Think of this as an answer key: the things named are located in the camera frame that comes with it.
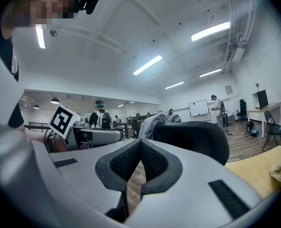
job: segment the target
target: backpack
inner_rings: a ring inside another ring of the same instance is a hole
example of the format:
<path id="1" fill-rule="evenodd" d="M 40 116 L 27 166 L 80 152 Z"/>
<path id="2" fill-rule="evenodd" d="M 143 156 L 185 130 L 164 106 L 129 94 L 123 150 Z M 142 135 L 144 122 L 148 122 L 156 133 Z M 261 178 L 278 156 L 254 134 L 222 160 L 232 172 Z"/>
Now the backpack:
<path id="1" fill-rule="evenodd" d="M 107 111 L 103 113 L 96 111 L 95 113 L 98 116 L 95 128 L 113 129 L 112 118 Z"/>
<path id="2" fill-rule="evenodd" d="M 225 112 L 225 104 L 224 104 L 224 102 L 223 101 L 220 101 L 220 100 L 218 100 L 220 103 L 221 103 L 221 113 L 224 113 Z"/>

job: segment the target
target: white backpack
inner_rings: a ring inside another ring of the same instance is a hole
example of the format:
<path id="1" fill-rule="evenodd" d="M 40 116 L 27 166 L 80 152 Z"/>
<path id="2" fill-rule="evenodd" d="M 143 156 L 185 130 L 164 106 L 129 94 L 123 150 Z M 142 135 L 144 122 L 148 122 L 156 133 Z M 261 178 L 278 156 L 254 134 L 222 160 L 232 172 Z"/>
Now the white backpack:
<path id="1" fill-rule="evenodd" d="M 95 128 L 113 129 L 112 117 L 107 111 L 100 113 L 97 110 L 95 113 L 98 116 Z"/>

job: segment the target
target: whiteboard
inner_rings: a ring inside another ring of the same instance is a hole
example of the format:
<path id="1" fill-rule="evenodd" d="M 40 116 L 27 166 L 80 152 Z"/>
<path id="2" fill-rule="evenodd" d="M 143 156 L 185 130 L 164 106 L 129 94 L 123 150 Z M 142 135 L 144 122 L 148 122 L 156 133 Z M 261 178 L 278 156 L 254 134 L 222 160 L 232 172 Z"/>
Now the whiteboard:
<path id="1" fill-rule="evenodd" d="M 207 100 L 189 103 L 191 116 L 209 114 Z"/>

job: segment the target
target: railing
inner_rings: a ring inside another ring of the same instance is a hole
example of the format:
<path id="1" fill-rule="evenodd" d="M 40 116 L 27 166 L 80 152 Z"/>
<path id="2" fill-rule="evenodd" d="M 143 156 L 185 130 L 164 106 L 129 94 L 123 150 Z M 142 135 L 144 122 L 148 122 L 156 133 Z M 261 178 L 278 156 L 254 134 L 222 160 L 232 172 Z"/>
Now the railing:
<path id="1" fill-rule="evenodd" d="M 46 123 L 35 123 L 35 122 L 29 122 L 28 125 L 25 125 L 25 128 L 28 128 L 32 131 L 46 131 L 47 129 L 50 129 L 48 124 Z"/>

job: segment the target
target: black rubber strip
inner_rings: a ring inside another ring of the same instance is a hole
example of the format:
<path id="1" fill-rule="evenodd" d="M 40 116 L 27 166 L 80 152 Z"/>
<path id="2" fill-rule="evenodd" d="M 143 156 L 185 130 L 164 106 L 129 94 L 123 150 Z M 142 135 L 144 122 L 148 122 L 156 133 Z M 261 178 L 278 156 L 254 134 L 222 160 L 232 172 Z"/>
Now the black rubber strip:
<path id="1" fill-rule="evenodd" d="M 208 184 L 233 219 L 241 217 L 250 210 L 222 180 L 212 181 Z"/>
<path id="2" fill-rule="evenodd" d="M 66 159 L 66 160 L 62 160 L 62 161 L 57 161 L 57 162 L 53 162 L 55 167 L 62 167 L 62 166 L 66 166 L 66 165 L 71 165 L 73 163 L 78 162 L 77 159 L 75 158 L 71 158 L 71 159 Z"/>

